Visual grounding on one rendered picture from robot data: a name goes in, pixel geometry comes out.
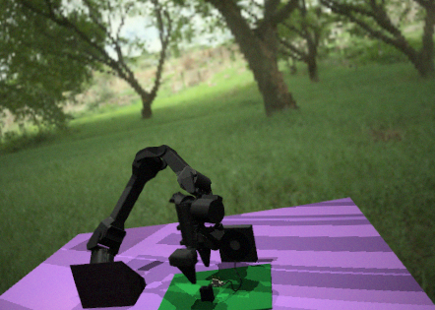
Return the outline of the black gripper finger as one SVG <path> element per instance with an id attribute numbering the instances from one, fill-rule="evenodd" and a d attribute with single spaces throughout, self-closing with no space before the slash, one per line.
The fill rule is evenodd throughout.
<path id="1" fill-rule="evenodd" d="M 199 260 L 197 260 L 196 263 L 198 261 Z M 190 267 L 186 267 L 186 266 L 173 266 L 173 267 L 176 267 L 181 273 L 183 273 L 192 284 L 196 284 L 197 283 L 196 263 Z"/>
<path id="2" fill-rule="evenodd" d="M 205 267 L 208 267 L 210 265 L 211 248 L 200 245 L 200 247 L 197 249 L 197 252 Z"/>

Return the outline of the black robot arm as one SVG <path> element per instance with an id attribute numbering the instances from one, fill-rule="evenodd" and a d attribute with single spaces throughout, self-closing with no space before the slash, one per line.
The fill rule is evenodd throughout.
<path id="1" fill-rule="evenodd" d="M 174 149 L 161 145 L 137 152 L 132 163 L 132 176 L 113 212 L 98 225 L 88 241 L 87 249 L 92 250 L 90 263 L 114 262 L 126 235 L 126 218 L 147 182 L 167 166 L 177 175 L 181 189 L 196 197 L 177 192 L 169 200 L 169 203 L 175 205 L 179 222 L 202 221 L 202 229 L 196 228 L 194 231 L 194 247 L 199 248 L 201 243 L 214 251 L 219 249 L 225 236 L 221 223 L 224 217 L 223 197 L 213 195 L 210 178 L 191 168 Z M 207 227 L 203 222 L 215 225 Z M 109 248 L 97 245 L 98 243 Z"/>

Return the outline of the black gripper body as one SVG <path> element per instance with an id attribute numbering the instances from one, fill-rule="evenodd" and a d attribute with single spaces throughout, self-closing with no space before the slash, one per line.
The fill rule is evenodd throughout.
<path id="1" fill-rule="evenodd" d="M 198 248 L 194 247 L 194 231 L 197 228 L 202 229 L 202 221 L 191 221 L 191 222 L 178 222 L 177 230 L 181 230 L 182 240 L 180 245 L 185 245 L 187 248 L 176 249 L 168 257 L 170 266 L 193 266 L 198 258 L 196 250 Z"/>

